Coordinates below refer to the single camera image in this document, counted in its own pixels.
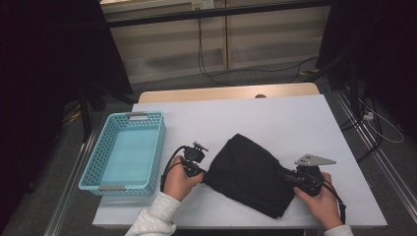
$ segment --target cable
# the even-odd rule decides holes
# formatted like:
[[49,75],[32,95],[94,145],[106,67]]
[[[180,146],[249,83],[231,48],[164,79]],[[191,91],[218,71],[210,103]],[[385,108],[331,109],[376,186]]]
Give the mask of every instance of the cable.
[[[377,110],[377,106],[375,105],[375,101],[372,99],[372,97],[370,96],[370,99],[371,99],[371,102],[372,102],[372,105],[374,106],[374,109],[375,109],[375,111]],[[377,125],[377,129],[380,131],[380,133],[382,134],[383,133],[383,130],[382,130],[382,128],[381,128],[381,122],[380,122],[380,119],[379,119],[379,117],[377,116],[375,119],[374,119],[374,122],[375,122],[375,124]],[[361,157],[359,157],[359,158],[357,158],[356,159],[356,162],[357,163],[360,163],[362,160],[364,160],[367,156],[369,156],[372,152],[374,152],[379,146],[380,146],[380,144],[381,144],[381,142],[382,142],[382,139],[381,139],[381,136],[377,136],[377,138],[376,138],[376,140],[375,140],[375,143],[371,146],[371,148],[368,150],[368,152],[366,152],[364,155],[362,155]]]
[[181,162],[178,162],[178,163],[173,164],[171,167],[169,167],[169,169],[168,169],[168,171],[166,172],[166,174],[168,174],[168,173],[169,173],[169,171],[171,171],[171,169],[172,169],[172,168],[174,168],[174,166],[175,166],[175,165],[179,165],[179,164],[182,164],[182,163],[181,163]]
[[174,153],[172,153],[171,157],[169,158],[168,162],[166,163],[165,169],[163,170],[162,176],[160,177],[160,192],[163,193],[163,187],[165,186],[165,179],[166,179],[166,175],[168,174],[168,172],[171,170],[171,168],[173,167],[169,167],[169,165],[171,164],[172,160],[174,159],[175,155],[178,153],[178,151],[180,151],[181,149],[185,149],[187,148],[186,146],[180,146],[179,148],[177,148]]
[[203,34],[203,31],[202,31],[202,20],[200,19],[200,18],[198,18],[197,19],[197,22],[199,23],[199,69],[200,69],[200,72],[204,75],[204,76],[206,76],[207,78],[209,78],[211,81],[213,81],[213,82],[215,82],[215,83],[218,83],[218,84],[223,84],[223,85],[227,85],[227,86],[232,86],[232,87],[235,87],[235,85],[232,85],[232,84],[230,84],[230,83],[225,83],[225,82],[219,82],[219,81],[216,81],[216,80],[214,80],[208,73],[207,73],[207,71],[206,71],[206,67],[205,67],[205,60],[204,60],[204,57],[203,57],[203,42],[202,42],[202,34]]
[[337,199],[337,203],[339,206],[339,211],[340,211],[340,220],[343,224],[346,223],[346,205],[343,203],[343,200],[340,198],[340,196],[338,195],[336,189],[334,188],[334,186],[332,185],[332,183],[330,181],[321,181],[320,179],[314,177],[313,175],[309,175],[306,174],[306,176],[314,179],[315,181],[317,181],[319,184],[321,184],[323,187],[325,187],[329,192],[331,192]]
[[235,87],[235,85],[232,85],[230,83],[224,83],[224,82],[219,82],[213,79],[213,77],[218,77],[221,75],[225,75],[228,73],[234,73],[234,72],[266,72],[266,73],[272,73],[272,72],[281,72],[281,71],[287,71],[287,70],[291,70],[294,68],[298,68],[297,70],[297,74],[294,76],[294,78],[292,78],[291,80],[289,80],[288,82],[286,82],[287,84],[293,82],[295,79],[298,78],[298,74],[300,72],[300,67],[301,65],[303,65],[304,63],[313,60],[313,59],[317,59],[317,56],[314,57],[310,57],[308,59],[305,59],[303,61],[301,61],[300,63],[297,63],[294,66],[290,66],[287,68],[282,68],[282,69],[276,69],[276,70],[260,70],[260,69],[237,69],[237,70],[227,70],[225,72],[220,72],[217,74],[213,74],[210,75],[207,71],[206,71],[206,66],[205,66],[205,62],[204,62],[204,56],[203,56],[203,41],[202,41],[202,35],[203,35],[203,30],[202,30],[202,21],[201,19],[197,19],[198,21],[198,25],[199,25],[199,58],[198,58],[198,64],[199,64],[199,69],[200,72],[202,73],[202,75],[206,76],[207,78],[209,78],[211,81],[215,82],[215,83],[219,83],[219,84],[224,84],[227,86],[233,86]]
[[371,123],[369,122],[369,120],[368,120],[368,125],[369,125],[369,127],[372,129],[372,130],[374,130],[374,132],[375,133],[377,133],[381,138],[383,138],[383,139],[385,139],[386,141],[389,141],[389,142],[391,142],[391,143],[394,143],[394,144],[400,144],[400,143],[402,143],[403,141],[404,141],[404,136],[402,135],[402,133],[394,126],[394,125],[392,125],[386,118],[384,118],[382,115],[380,115],[380,114],[378,114],[378,112],[376,112],[375,110],[373,110],[373,109],[371,109],[363,100],[361,100],[361,99],[359,99],[367,108],[368,108],[368,110],[369,111],[371,111],[372,113],[374,113],[375,115],[377,115],[379,118],[381,118],[381,119],[383,119],[385,122],[387,122],[390,126],[392,126],[395,130],[396,130],[396,132],[401,136],[401,140],[400,141],[393,141],[393,140],[390,140],[390,139],[388,139],[387,137],[385,137],[383,134],[382,134],[382,132],[381,131],[377,131],[377,129],[376,128],[374,128],[372,125],[371,125]]
[[343,131],[347,131],[349,129],[352,129],[353,127],[356,127],[357,125],[359,125],[359,123],[362,121],[362,119],[355,121],[355,123],[353,123],[352,125],[350,125],[348,127],[340,128],[340,131],[343,132]]

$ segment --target dark background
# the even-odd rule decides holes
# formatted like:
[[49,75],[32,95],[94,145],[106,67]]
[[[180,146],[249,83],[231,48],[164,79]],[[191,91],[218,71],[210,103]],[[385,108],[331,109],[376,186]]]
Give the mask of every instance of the dark background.
[[91,85],[132,90],[109,28],[83,27],[104,22],[98,1],[0,4],[3,231],[59,135],[65,104],[81,88],[102,94]]
[[374,94],[405,133],[417,135],[417,3],[405,0],[336,0],[324,34],[318,68],[342,55],[329,73],[333,89],[352,80]]

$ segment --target human hand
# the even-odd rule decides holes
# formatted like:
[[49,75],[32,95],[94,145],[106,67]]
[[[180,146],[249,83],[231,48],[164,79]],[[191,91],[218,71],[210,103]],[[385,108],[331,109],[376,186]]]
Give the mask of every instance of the human hand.
[[[331,183],[331,176],[322,172],[325,181]],[[313,216],[321,223],[325,230],[342,225],[337,208],[337,200],[334,194],[327,188],[322,190],[317,196],[311,197],[299,188],[294,188],[295,195],[300,198],[309,208]]]
[[188,177],[184,167],[181,164],[182,156],[177,155],[172,160],[169,168],[171,170],[166,175],[163,193],[182,202],[193,187],[203,182],[204,173],[200,173],[194,177]]

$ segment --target basket handle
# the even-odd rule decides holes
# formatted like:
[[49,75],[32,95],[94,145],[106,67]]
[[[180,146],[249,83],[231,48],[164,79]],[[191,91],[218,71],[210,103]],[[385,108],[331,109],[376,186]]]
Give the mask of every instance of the basket handle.
[[98,186],[99,191],[125,191],[126,186],[114,185],[114,186]]
[[131,116],[148,116],[148,113],[145,111],[135,111],[135,112],[126,112],[127,117]]

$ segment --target wall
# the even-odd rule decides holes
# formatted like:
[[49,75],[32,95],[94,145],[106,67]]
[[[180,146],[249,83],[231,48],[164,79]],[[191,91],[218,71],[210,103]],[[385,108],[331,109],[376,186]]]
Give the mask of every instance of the wall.
[[[216,0],[216,8],[282,0]],[[105,0],[106,19],[191,10],[191,0]],[[329,7],[202,19],[206,71],[303,60],[317,56]],[[200,73],[197,20],[111,29],[131,84]]]

